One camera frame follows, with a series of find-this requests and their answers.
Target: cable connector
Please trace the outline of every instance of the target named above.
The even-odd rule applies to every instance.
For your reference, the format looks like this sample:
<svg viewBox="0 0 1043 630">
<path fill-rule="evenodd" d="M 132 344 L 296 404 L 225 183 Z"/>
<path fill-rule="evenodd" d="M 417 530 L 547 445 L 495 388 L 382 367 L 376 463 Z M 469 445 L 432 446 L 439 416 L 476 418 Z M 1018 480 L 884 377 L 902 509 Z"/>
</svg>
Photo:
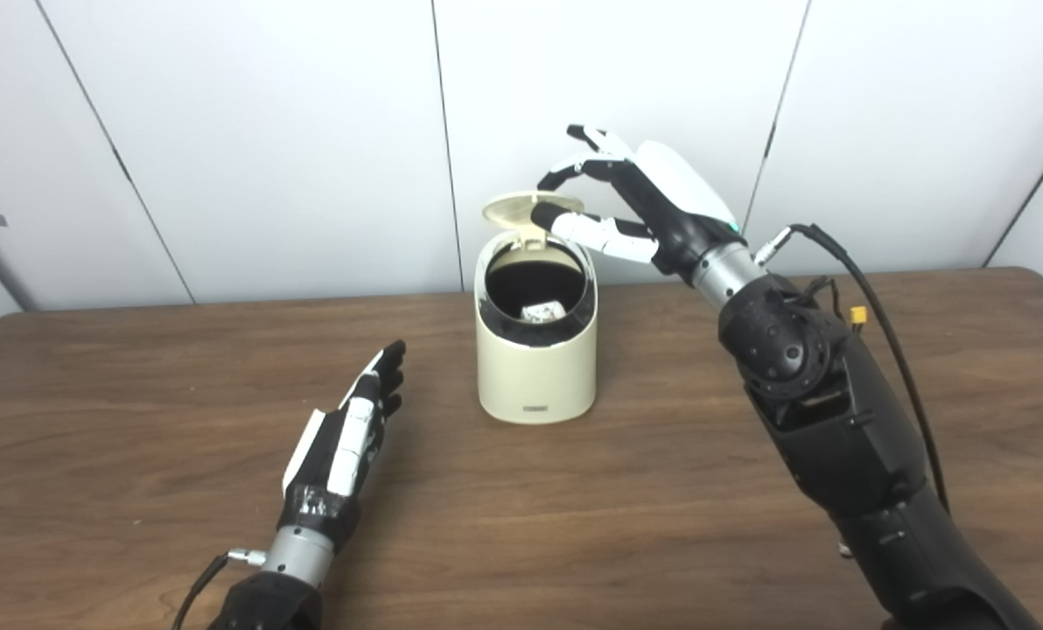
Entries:
<svg viewBox="0 0 1043 630">
<path fill-rule="evenodd" d="M 266 559 L 269 558 L 269 554 L 261 550 L 234 548 L 234 550 L 225 552 L 225 557 L 235 562 L 245 562 L 249 566 L 262 566 Z"/>
<path fill-rule="evenodd" d="M 782 232 L 778 233 L 774 239 L 771 239 L 765 246 L 758 248 L 758 251 L 754 252 L 754 263 L 758 267 L 766 267 L 767 263 L 770 263 L 770 259 L 774 258 L 778 250 L 785 245 L 785 241 L 791 239 L 794 235 L 794 227 L 782 227 Z"/>
</svg>

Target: black cable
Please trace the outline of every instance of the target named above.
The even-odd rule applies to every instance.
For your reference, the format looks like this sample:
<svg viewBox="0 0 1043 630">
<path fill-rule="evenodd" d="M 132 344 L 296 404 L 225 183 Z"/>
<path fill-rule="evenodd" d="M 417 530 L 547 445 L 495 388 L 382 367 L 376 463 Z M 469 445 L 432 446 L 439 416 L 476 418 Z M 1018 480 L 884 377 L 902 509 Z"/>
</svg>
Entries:
<svg viewBox="0 0 1043 630">
<path fill-rule="evenodd" d="M 841 290 L 836 288 L 836 280 L 829 278 L 828 288 L 833 291 L 833 315 L 843 322 L 845 315 L 841 312 Z"/>
<path fill-rule="evenodd" d="M 183 603 L 178 606 L 178 610 L 175 611 L 175 621 L 172 623 L 172 630 L 180 630 L 183 627 L 183 619 L 187 616 L 187 611 L 191 610 L 191 605 L 194 599 L 201 593 L 202 589 L 205 589 L 207 584 L 210 584 L 211 579 L 214 579 L 218 572 L 225 566 L 225 563 L 229 561 L 229 557 L 226 554 L 220 556 L 215 556 L 213 561 L 210 561 L 205 570 L 202 570 L 202 575 L 191 584 L 191 589 L 187 591 L 187 597 L 183 598 Z"/>
<path fill-rule="evenodd" d="M 909 395 L 909 406 L 914 407 L 915 417 L 918 419 L 918 428 L 922 434 L 922 441 L 926 445 L 926 458 L 930 462 L 930 471 L 933 476 L 933 487 L 937 489 L 938 501 L 942 503 L 942 506 L 948 512 L 949 496 L 945 490 L 945 479 L 942 477 L 942 460 L 938 456 L 937 444 L 933 442 L 933 432 L 930 431 L 929 419 L 926 418 L 926 408 L 922 407 L 922 398 L 918 394 L 915 377 L 909 373 L 909 364 L 906 364 L 905 355 L 902 354 L 902 345 L 899 343 L 898 336 L 894 334 L 894 328 L 891 326 L 891 320 L 887 318 L 887 312 L 882 310 L 882 304 L 878 301 L 878 295 L 875 295 L 875 291 L 872 289 L 871 283 L 868 282 L 865 272 L 856 267 L 849 252 L 832 236 L 829 236 L 828 233 L 822 231 L 817 224 L 801 225 L 795 223 L 791 225 L 791 231 L 801 233 L 806 239 L 824 247 L 828 253 L 833 255 L 833 258 L 840 260 L 845 265 L 845 268 L 849 270 L 849 274 L 852 274 L 852 278 L 856 284 L 860 285 L 862 291 L 865 291 L 865 297 L 868 298 L 868 304 L 871 305 L 872 310 L 875 312 L 875 320 L 878 321 L 878 325 L 882 329 L 882 335 L 887 336 L 887 343 L 891 346 L 891 355 L 894 355 L 894 362 L 899 366 L 902 383 L 905 384 L 906 394 Z"/>
</svg>

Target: prosthetic hand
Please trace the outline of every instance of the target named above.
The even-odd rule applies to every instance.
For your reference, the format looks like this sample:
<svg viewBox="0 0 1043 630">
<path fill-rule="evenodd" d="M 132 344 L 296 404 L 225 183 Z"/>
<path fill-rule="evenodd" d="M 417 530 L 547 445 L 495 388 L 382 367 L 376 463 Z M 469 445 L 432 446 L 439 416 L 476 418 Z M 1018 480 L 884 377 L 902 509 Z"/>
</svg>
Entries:
<svg viewBox="0 0 1043 630">
<path fill-rule="evenodd" d="M 817 226 L 793 225 L 753 257 L 726 204 L 672 149 L 645 143 L 631 151 L 613 135 L 579 125 L 568 135 L 592 151 L 554 167 L 538 188 L 555 190 L 578 175 L 608 181 L 644 224 L 553 203 L 535 204 L 530 218 L 561 239 L 678 274 L 718 308 L 720 342 L 754 410 L 799 489 L 828 512 L 893 614 L 886 627 L 1038 630 L 926 483 L 922 437 L 860 336 L 821 311 L 812 291 L 763 269 L 793 232 L 862 278 L 847 252 Z M 893 339 L 886 315 L 881 323 Z M 909 371 L 903 375 L 913 387 Z"/>
<path fill-rule="evenodd" d="M 401 407 L 394 391 L 402 384 L 403 358 L 405 342 L 397 340 L 374 356 L 337 410 L 313 412 L 285 470 L 285 507 L 273 546 L 267 554 L 231 550 L 229 558 L 261 571 L 231 587 L 211 629 L 320 629 L 318 589 L 358 526 L 359 490 L 382 446 L 386 420 Z M 203 574 L 193 595 L 213 575 Z M 174 627 L 180 625 L 181 614 Z"/>
</svg>

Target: black forearm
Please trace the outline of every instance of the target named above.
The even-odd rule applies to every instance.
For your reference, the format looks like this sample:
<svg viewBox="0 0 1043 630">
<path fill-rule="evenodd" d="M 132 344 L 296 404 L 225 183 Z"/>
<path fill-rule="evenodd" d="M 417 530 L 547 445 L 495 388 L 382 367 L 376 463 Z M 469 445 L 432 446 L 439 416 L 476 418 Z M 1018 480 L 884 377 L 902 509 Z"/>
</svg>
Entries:
<svg viewBox="0 0 1043 630">
<path fill-rule="evenodd" d="M 769 275 L 726 305 L 720 339 L 799 489 L 902 627 L 1040 629 L 926 484 L 921 438 L 845 323 Z"/>
<path fill-rule="evenodd" d="M 833 523 L 882 607 L 906 627 L 1041 626 L 980 561 L 929 486 L 889 509 Z M 977 626 L 970 620 L 979 617 Z M 952 619 L 952 626 L 939 620 Z"/>
</svg>

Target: white object inside trash can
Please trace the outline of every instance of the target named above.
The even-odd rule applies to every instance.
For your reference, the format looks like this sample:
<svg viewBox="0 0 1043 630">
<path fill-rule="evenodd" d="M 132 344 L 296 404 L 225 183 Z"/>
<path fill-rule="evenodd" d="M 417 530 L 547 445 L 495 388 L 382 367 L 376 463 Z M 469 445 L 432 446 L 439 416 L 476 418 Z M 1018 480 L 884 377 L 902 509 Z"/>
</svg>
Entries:
<svg viewBox="0 0 1043 630">
<path fill-rule="evenodd" d="M 567 313 L 560 301 L 553 300 L 544 304 L 534 304 L 532 307 L 522 307 L 523 322 L 549 323 L 564 318 Z"/>
</svg>

